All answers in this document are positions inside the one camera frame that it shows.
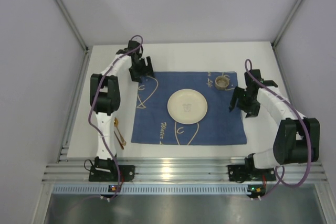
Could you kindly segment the small beige ceramic cup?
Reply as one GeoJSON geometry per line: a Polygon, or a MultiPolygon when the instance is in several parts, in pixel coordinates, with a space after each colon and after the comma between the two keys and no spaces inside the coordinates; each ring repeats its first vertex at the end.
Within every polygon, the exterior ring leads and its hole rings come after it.
{"type": "Polygon", "coordinates": [[[226,76],[218,76],[215,79],[215,87],[217,90],[226,90],[229,86],[229,79],[226,76]]]}

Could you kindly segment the cream ceramic plate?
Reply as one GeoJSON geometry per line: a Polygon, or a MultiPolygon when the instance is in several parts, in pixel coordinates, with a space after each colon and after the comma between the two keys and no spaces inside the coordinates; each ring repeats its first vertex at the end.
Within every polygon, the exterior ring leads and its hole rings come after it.
{"type": "Polygon", "coordinates": [[[205,97],[193,89],[180,89],[168,99],[167,111],[180,124],[191,125],[201,121],[207,114],[205,97]]]}

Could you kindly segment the gold spoon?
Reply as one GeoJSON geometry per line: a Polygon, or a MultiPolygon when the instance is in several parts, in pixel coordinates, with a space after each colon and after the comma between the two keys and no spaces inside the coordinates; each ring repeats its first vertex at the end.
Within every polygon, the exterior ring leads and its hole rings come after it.
{"type": "Polygon", "coordinates": [[[123,136],[122,136],[122,134],[121,134],[121,132],[120,132],[118,126],[119,126],[119,121],[118,121],[117,118],[114,118],[114,128],[115,128],[115,130],[116,130],[116,134],[117,134],[118,138],[120,139],[120,141],[121,141],[123,147],[125,147],[126,144],[127,144],[127,142],[126,142],[125,139],[123,138],[123,136]]]}

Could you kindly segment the blue fish pattern placemat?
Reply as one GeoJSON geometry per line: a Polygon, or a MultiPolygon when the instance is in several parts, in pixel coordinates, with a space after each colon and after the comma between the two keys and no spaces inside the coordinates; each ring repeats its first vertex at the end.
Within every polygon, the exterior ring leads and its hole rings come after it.
{"type": "Polygon", "coordinates": [[[245,145],[241,111],[229,111],[237,85],[235,72],[156,72],[154,78],[144,77],[138,86],[131,141],[154,145],[245,145]],[[216,89],[218,76],[229,79],[226,90],[216,89]],[[193,89],[205,97],[207,114],[198,123],[180,124],[170,117],[168,99],[180,89],[193,89]]]}

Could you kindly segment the rose gold fork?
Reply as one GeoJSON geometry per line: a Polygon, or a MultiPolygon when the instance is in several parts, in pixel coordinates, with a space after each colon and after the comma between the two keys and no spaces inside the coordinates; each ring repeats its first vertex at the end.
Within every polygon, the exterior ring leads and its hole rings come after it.
{"type": "Polygon", "coordinates": [[[121,143],[120,139],[118,138],[118,136],[117,136],[117,134],[116,134],[115,131],[114,131],[114,135],[115,135],[115,137],[116,137],[116,139],[117,139],[117,141],[118,141],[118,143],[119,143],[119,145],[120,145],[120,148],[121,148],[122,150],[124,150],[124,147],[123,147],[123,145],[122,145],[122,143],[121,143]]]}

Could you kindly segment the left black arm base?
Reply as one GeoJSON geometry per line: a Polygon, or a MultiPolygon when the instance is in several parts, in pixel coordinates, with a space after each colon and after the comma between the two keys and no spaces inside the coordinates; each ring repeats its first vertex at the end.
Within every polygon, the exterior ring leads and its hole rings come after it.
{"type": "MultiPolygon", "coordinates": [[[[120,165],[120,182],[130,182],[135,176],[135,166],[134,165],[120,165]]],[[[112,170],[91,167],[89,173],[90,182],[117,182],[118,172],[113,166],[112,170]]]]}

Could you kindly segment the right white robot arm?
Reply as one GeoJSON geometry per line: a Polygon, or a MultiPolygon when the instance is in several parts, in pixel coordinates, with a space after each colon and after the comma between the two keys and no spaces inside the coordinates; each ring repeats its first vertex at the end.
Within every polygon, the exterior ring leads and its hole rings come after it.
{"type": "Polygon", "coordinates": [[[229,110],[239,108],[246,118],[258,116],[265,108],[278,126],[271,148],[252,153],[245,158],[250,170],[271,169],[286,164],[316,162],[319,158],[320,123],[307,118],[282,97],[273,80],[264,80],[258,69],[246,71],[246,87],[236,87],[229,110]]]}

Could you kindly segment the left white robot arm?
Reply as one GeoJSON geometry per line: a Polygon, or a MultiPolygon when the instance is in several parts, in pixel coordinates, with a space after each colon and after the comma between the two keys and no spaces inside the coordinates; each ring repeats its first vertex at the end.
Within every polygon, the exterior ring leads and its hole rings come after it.
{"type": "Polygon", "coordinates": [[[111,136],[111,125],[121,104],[118,74],[127,72],[131,81],[137,83],[142,82],[142,77],[154,77],[151,58],[143,58],[142,55],[143,38],[135,35],[124,49],[115,53],[105,69],[90,77],[91,109],[88,122],[98,133],[97,158],[100,160],[114,160],[117,154],[111,136]]]}

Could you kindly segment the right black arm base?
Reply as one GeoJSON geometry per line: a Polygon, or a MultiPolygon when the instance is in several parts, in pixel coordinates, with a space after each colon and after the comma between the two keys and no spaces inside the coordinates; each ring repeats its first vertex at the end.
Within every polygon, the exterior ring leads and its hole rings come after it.
{"type": "Polygon", "coordinates": [[[245,165],[236,164],[228,165],[228,175],[230,182],[244,183],[244,182],[266,182],[276,181],[274,169],[252,169],[245,165]]]}

